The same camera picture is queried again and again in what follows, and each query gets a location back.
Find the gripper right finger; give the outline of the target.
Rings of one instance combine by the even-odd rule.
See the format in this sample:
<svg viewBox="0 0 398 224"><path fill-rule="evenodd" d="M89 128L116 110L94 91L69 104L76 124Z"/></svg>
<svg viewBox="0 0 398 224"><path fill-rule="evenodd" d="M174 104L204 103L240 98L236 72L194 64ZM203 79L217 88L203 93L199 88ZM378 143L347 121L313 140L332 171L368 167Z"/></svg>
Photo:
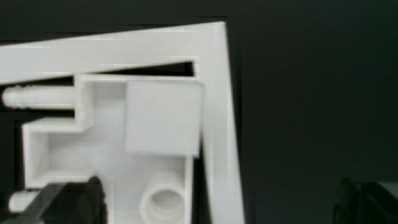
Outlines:
<svg viewBox="0 0 398 224"><path fill-rule="evenodd" d="M398 224L398 182L341 180L332 224Z"/></svg>

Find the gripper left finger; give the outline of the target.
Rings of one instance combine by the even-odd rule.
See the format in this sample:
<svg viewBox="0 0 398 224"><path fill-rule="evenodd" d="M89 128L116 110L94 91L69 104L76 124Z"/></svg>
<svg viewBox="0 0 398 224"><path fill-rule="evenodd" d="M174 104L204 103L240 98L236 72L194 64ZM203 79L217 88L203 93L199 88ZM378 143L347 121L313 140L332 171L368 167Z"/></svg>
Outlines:
<svg viewBox="0 0 398 224"><path fill-rule="evenodd" d="M50 183L11 224L107 224L101 180Z"/></svg>

